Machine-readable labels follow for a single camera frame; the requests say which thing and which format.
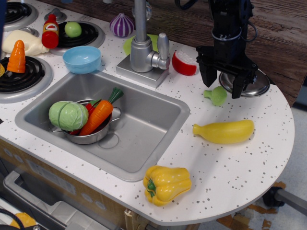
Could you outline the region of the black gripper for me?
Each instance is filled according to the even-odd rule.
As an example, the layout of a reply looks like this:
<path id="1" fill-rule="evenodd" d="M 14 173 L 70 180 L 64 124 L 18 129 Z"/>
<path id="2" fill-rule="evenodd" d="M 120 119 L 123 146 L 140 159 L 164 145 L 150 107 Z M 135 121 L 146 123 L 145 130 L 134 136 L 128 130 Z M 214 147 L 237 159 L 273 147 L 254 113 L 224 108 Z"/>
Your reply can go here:
<path id="1" fill-rule="evenodd" d="M 217 71 L 235 75 L 232 98 L 237 99 L 253 82 L 256 63 L 245 54 L 247 29 L 237 27 L 233 31 L 224 28 L 212 30 L 213 46 L 198 46 L 197 63 L 203 83 L 210 87 L 217 79 Z"/>

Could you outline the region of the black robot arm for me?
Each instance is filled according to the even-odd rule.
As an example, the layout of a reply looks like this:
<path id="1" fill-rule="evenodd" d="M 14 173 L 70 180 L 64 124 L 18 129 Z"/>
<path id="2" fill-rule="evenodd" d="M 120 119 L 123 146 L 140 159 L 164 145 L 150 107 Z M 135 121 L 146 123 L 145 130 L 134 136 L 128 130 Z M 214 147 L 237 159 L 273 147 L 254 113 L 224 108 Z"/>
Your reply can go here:
<path id="1" fill-rule="evenodd" d="M 210 0 L 208 3 L 214 21 L 211 31 L 214 43 L 198 46 L 196 61 L 207 87 L 214 83 L 218 71 L 234 76 L 232 98 L 236 99 L 255 81 L 258 70 L 258 65 L 245 54 L 254 6 L 249 0 Z"/>

